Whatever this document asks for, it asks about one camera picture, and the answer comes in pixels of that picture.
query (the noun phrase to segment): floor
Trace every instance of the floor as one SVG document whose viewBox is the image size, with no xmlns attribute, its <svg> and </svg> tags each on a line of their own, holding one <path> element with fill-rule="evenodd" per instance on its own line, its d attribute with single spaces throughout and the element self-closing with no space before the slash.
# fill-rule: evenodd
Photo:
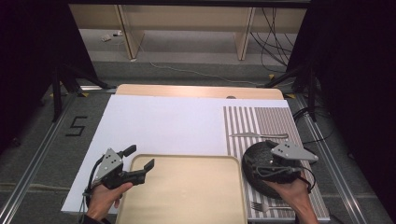
<svg viewBox="0 0 396 224">
<path fill-rule="evenodd" d="M 278 76 L 281 74 L 285 69 L 282 63 L 287 63 L 287 56 L 290 56 L 287 51 L 285 56 L 283 52 L 274 48 L 268 49 L 278 59 L 282 58 L 283 61 L 275 60 L 268 52 L 262 54 L 261 46 L 251 36 L 246 59 L 239 61 L 236 56 L 233 34 L 231 33 L 147 31 L 137 58 L 130 60 L 127 57 L 122 36 L 112 36 L 112 39 L 107 42 L 101 40 L 103 35 L 112 35 L 117 31 L 80 31 L 95 69 L 98 70 L 98 76 L 103 80 L 110 80 L 115 83 L 130 82 L 131 77 L 128 77 L 128 73 L 126 73 L 126 77 L 120 77 L 116 71 L 126 71 L 133 67 L 134 74 L 131 73 L 130 76 L 137 76 L 136 73 L 139 73 L 140 79 L 138 80 L 141 83 L 155 83 L 156 80 L 151 80 L 151 73 L 169 73 L 170 76 L 172 74 L 180 76 L 180 81 L 177 84 L 181 85 L 193 83 L 194 85 L 255 88 L 258 84 L 268 82 L 269 75 Z M 260 36 L 265 39 L 267 34 L 260 34 Z M 277 38 L 284 49 L 292 50 L 292 43 L 295 41 L 296 35 L 278 35 Z M 273 37 L 270 38 L 268 43 L 276 44 Z M 240 71 L 237 70 L 240 67 L 260 71 L 260 76 L 258 77 L 257 72 L 236 75 L 235 73 Z M 189 76 L 194 76 L 196 79 L 189 80 Z M 291 83 L 292 79 L 288 79 L 277 87 L 284 93 L 293 93 L 290 88 Z M 294 96 L 297 98 L 287 99 L 292 113 L 306 106 L 306 94 L 295 94 L 291 97 Z M 89 122 L 97 124 L 103 109 L 106 107 L 108 97 L 108 94 L 91 94 L 91 102 L 77 98 L 69 112 L 71 115 L 66 118 L 64 123 L 71 123 L 76 115 L 84 113 L 87 115 Z M 334 164 L 329 164 L 326 160 L 319 160 L 317 164 L 312 166 L 318 179 L 323 200 L 333 214 L 329 223 L 392 223 L 380 201 L 365 181 L 359 167 L 348 154 L 342 136 L 333 126 L 331 116 L 327 113 L 320 96 L 317 96 L 316 100 L 317 105 L 321 106 L 316 113 L 318 121 L 312 125 L 308 116 L 302 116 L 296 120 L 296 125 L 305 147 L 316 152 L 320 158 L 328 155 L 327 153 L 330 151 L 335 160 L 335 167 L 340 169 L 346 182 L 346 185 L 341 186 L 341 188 L 335 184 L 334 180 L 336 178 L 332 172 Z M 3 202 L 9 197 L 15 184 L 18 183 L 27 165 L 34 157 L 35 151 L 32 148 L 41 147 L 41 139 L 46 138 L 47 130 L 51 128 L 48 121 L 48 117 L 52 113 L 50 90 L 43 101 L 46 105 L 37 109 L 34 119 L 27 125 L 26 132 L 23 134 L 24 139 L 32 140 L 22 142 L 20 147 L 11 146 L 11 150 L 0 158 L 0 179 L 2 179 L 0 202 L 2 202 L 2 205 L 4 205 Z M 39 164 L 41 167 L 35 174 L 36 177 L 33 181 L 35 184 L 43 183 L 46 187 L 52 189 L 48 191 L 43 189 L 42 186 L 31 186 L 11 223 L 27 223 L 27 220 L 30 220 L 31 223 L 70 223 L 75 221 L 73 216 L 62 214 L 60 207 L 67 195 L 70 183 L 74 180 L 73 175 L 78 171 L 78 165 L 73 166 L 71 164 L 81 162 L 94 131 L 95 127 L 87 128 L 84 131 L 87 132 L 86 135 L 82 136 L 77 142 L 71 142 L 70 138 L 63 137 L 67 132 L 70 132 L 69 129 L 60 130 L 57 133 L 57 138 L 49 143 L 52 144 L 52 150 L 44 155 L 46 159 Z M 60 158 L 64 157 L 65 146 L 73 148 L 73 153 L 67 154 L 67 160 Z M 363 222 L 354 221 L 356 219 L 347 211 L 348 198 L 343 196 L 342 191 L 344 190 L 349 190 L 353 199 L 356 200 L 357 206 L 364 216 Z M 39 209 L 43 204 L 47 209 Z"/>
</svg>

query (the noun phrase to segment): black cable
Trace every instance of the black cable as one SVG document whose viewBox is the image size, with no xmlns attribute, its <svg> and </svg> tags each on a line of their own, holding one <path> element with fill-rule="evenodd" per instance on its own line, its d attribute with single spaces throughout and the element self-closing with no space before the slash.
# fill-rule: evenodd
<svg viewBox="0 0 396 224">
<path fill-rule="evenodd" d="M 278 175 L 284 172 L 287 172 L 290 170 L 290 167 L 266 167 L 266 166 L 258 166 L 256 168 L 257 174 L 261 177 L 269 177 L 269 176 L 273 176 L 273 175 Z"/>
<path fill-rule="evenodd" d="M 328 139 L 330 136 L 332 136 L 332 134 L 334 133 L 334 128 L 332 129 L 332 131 L 324 138 L 320 138 L 317 140 L 313 140 L 313 141 L 309 141 L 309 142 L 303 142 L 303 144 L 309 144 L 309 143 L 316 143 L 316 142 L 320 142 L 320 141 L 324 141 L 326 139 Z"/>
<path fill-rule="evenodd" d="M 320 113 L 320 112 L 318 112 L 318 111 L 315 111 L 314 114 L 315 114 L 315 115 L 318 115 L 318 116 L 320 116 L 320 117 L 323 117 L 323 118 L 327 118 L 327 117 L 328 117 L 328 116 L 325 116 L 324 113 Z M 303 116 L 300 116 L 299 118 L 297 118 L 297 120 L 295 120 L 296 125 L 298 125 L 298 123 L 300 122 L 300 119 L 301 119 L 302 117 L 303 117 Z"/>
<path fill-rule="evenodd" d="M 78 210 L 78 215 L 77 215 L 77 223 L 78 224 L 84 223 L 84 214 L 85 214 L 84 199 L 85 199 L 85 197 L 82 197 L 81 205 Z"/>
<path fill-rule="evenodd" d="M 259 33 L 256 33 L 256 36 L 260 39 L 260 41 L 262 41 L 263 43 L 265 43 L 265 45 L 268 45 L 269 47 L 272 47 L 272 48 L 274 48 L 274 49 L 276 49 L 276 48 L 281 49 L 281 47 L 277 47 L 277 46 L 275 46 L 275 45 L 269 44 L 268 42 L 266 42 L 265 40 L 263 40 L 263 39 L 260 37 L 260 34 L 259 34 Z M 285 50 L 285 51 L 291 53 L 291 50 L 290 50 L 290 49 L 283 49 L 283 50 Z"/>
<path fill-rule="evenodd" d="M 279 40 L 278 40 L 277 37 L 276 37 L 276 31 L 275 31 L 276 8 L 273 8 L 273 22 L 272 22 L 272 24 L 270 24 L 270 22 L 268 21 L 267 15 L 265 14 L 265 11 L 264 11 L 264 8 L 263 8 L 263 7 L 262 7 L 262 14 L 264 15 L 264 17 L 265 17 L 265 19 L 266 19 L 266 21 L 267 21 L 267 24 L 268 24 L 268 26 L 269 26 L 269 28 L 270 28 L 270 33 L 269 33 L 269 35 L 270 35 L 271 33 L 273 34 L 274 39 L 275 39 L 275 42 L 276 42 L 276 46 L 279 45 L 280 48 L 282 49 L 282 46 L 281 46 Z M 286 64 L 285 61 L 284 61 L 283 58 L 282 58 L 282 54 L 280 53 L 279 48 L 277 48 L 277 52 L 278 52 L 278 54 L 279 54 L 279 56 L 280 56 L 280 60 L 283 62 L 283 64 Z"/>
<path fill-rule="evenodd" d="M 291 43 L 289 37 L 288 37 L 286 34 L 284 34 L 284 35 L 285 35 L 285 37 L 288 39 L 288 41 L 289 41 L 289 43 L 291 44 L 291 46 L 294 47 L 294 45 Z"/>
<path fill-rule="evenodd" d="M 253 36 L 254 40 L 260 45 L 260 47 L 262 47 L 262 52 L 265 50 L 274 60 L 276 60 L 277 62 L 279 62 L 279 63 L 281 63 L 282 65 L 286 66 L 286 64 L 283 63 L 282 61 L 280 61 L 280 60 L 275 56 L 275 54 L 273 54 L 269 49 L 267 49 L 267 48 L 265 47 L 265 45 L 262 45 L 262 43 L 260 43 L 260 41 L 253 35 L 253 33 L 250 33 L 250 34 Z"/>
<path fill-rule="evenodd" d="M 288 56 L 286 56 L 285 50 L 283 50 L 282 45 L 280 44 L 279 40 L 276 37 L 276 26 L 275 26 L 275 18 L 276 18 L 276 7 L 273 8 L 273 25 L 272 25 L 272 29 L 273 29 L 273 35 L 276 41 L 276 46 L 279 45 L 280 48 L 282 49 L 283 54 L 285 55 L 286 59 L 289 60 Z M 282 58 L 282 54 L 279 52 L 279 48 L 277 48 L 277 52 L 279 53 L 280 58 L 282 59 L 282 62 L 285 63 L 285 61 Z"/>
<path fill-rule="evenodd" d="M 304 178 L 302 178 L 302 177 L 300 177 L 299 179 L 301 179 L 301 180 L 305 180 L 306 182 L 308 182 L 308 192 L 310 193 L 311 192 L 311 190 L 315 187 L 315 185 L 317 184 L 317 179 L 315 178 L 315 175 L 314 175 L 314 173 L 312 173 L 312 171 L 311 170 L 309 170 L 308 168 L 306 168 L 306 167 L 303 167 L 303 166 L 298 166 L 299 168 L 303 168 L 303 169 L 305 169 L 306 171 L 308 171 L 311 175 L 312 175 L 312 177 L 314 178 L 314 183 L 311 185 L 311 183 L 309 183 L 309 181 L 308 180 L 306 180 L 306 179 L 304 179 Z"/>
<path fill-rule="evenodd" d="M 262 48 L 262 56 L 263 56 L 264 50 L 266 50 L 267 52 L 269 52 L 266 48 Z M 285 72 L 276 71 L 276 70 L 274 70 L 274 69 L 268 68 L 267 66 L 265 66 L 265 64 L 264 64 L 263 61 L 262 61 L 262 66 L 263 66 L 266 70 L 268 70 L 268 71 L 270 71 L 270 72 L 285 73 Z"/>
<path fill-rule="evenodd" d="M 105 156 L 102 156 L 96 163 L 95 163 L 95 165 L 93 166 L 93 168 L 92 168 L 92 171 L 91 171 L 91 174 L 90 174 L 90 180 L 88 181 L 88 185 L 87 185 L 87 188 L 84 190 L 84 193 L 82 194 L 83 195 L 83 202 L 82 203 L 84 203 L 84 199 L 85 199 L 85 204 L 87 204 L 87 207 L 89 207 L 90 206 L 90 201 L 91 201 L 91 196 L 92 196 L 92 181 L 93 181 L 93 175 L 95 174 L 95 171 L 96 171 L 96 168 L 98 167 L 98 165 L 103 161 L 103 158 L 104 158 Z M 111 222 L 109 222 L 106 218 L 103 218 L 102 220 L 102 223 L 105 223 L 105 224 L 111 224 Z"/>
<path fill-rule="evenodd" d="M 322 105 L 315 105 L 314 108 L 324 108 L 324 106 Z M 307 112 L 309 109 L 309 107 L 304 107 L 303 109 L 300 109 L 298 111 L 296 111 L 293 114 L 293 119 L 294 121 L 297 121 L 297 119 L 299 119 L 305 112 Z"/>
</svg>

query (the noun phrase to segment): human hand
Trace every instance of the human hand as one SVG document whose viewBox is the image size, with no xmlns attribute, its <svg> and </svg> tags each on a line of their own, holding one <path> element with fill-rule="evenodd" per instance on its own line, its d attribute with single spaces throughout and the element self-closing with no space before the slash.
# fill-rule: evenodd
<svg viewBox="0 0 396 224">
<path fill-rule="evenodd" d="M 103 185 L 95 187 L 86 215 L 97 221 L 102 220 L 107 216 L 112 204 L 115 208 L 119 207 L 121 194 L 130 189 L 132 185 L 132 183 L 125 183 L 116 189 L 108 189 Z"/>
<path fill-rule="evenodd" d="M 305 178 L 305 173 L 301 171 L 301 177 Z M 277 184 L 275 182 L 264 181 L 280 195 L 280 197 L 296 212 L 302 223 L 318 223 L 317 216 L 309 200 L 307 184 L 297 178 L 289 184 Z"/>
</svg>

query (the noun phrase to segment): aluminum rail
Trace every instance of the aluminum rail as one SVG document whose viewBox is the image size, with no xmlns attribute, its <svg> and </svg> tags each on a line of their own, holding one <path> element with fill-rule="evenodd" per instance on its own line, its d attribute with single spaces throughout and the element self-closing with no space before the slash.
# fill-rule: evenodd
<svg viewBox="0 0 396 224">
<path fill-rule="evenodd" d="M 297 101 L 301 109 L 307 107 L 306 101 L 302 95 L 297 95 Z M 318 125 L 309 116 L 304 120 L 308 125 L 309 131 L 312 133 L 312 136 L 315 139 L 319 140 L 324 138 Z M 343 173 L 334 156 L 332 155 L 332 151 L 329 149 L 326 141 L 318 141 L 317 146 L 318 150 L 320 151 L 321 158 L 324 160 L 326 166 L 329 169 L 329 173 L 332 176 L 332 181 L 337 187 L 337 190 L 344 202 L 344 205 L 346 206 L 346 210 L 348 211 L 351 220 L 353 223 L 357 224 L 368 223 L 363 215 L 363 212 L 361 211 L 361 206 L 359 205 L 356 197 L 344 178 Z"/>
<path fill-rule="evenodd" d="M 40 144 L 40 147 L 30 161 L 29 166 L 26 168 L 17 186 L 7 199 L 7 202 L 2 207 L 0 213 L 0 223 L 9 224 L 12 218 L 14 218 L 19 206 L 21 205 L 21 201 L 23 200 L 27 190 L 29 189 L 30 184 L 35 178 L 35 175 L 37 174 L 38 169 L 43 163 L 43 160 L 46 158 L 46 155 L 50 150 L 50 146 L 55 139 L 56 134 L 59 131 L 62 123 L 64 122 L 64 115 L 67 113 L 70 105 L 74 102 L 76 97 L 76 94 L 70 93 L 65 98 L 63 112 L 60 114 L 59 118 L 55 122 L 52 122 L 46 136 Z"/>
</svg>

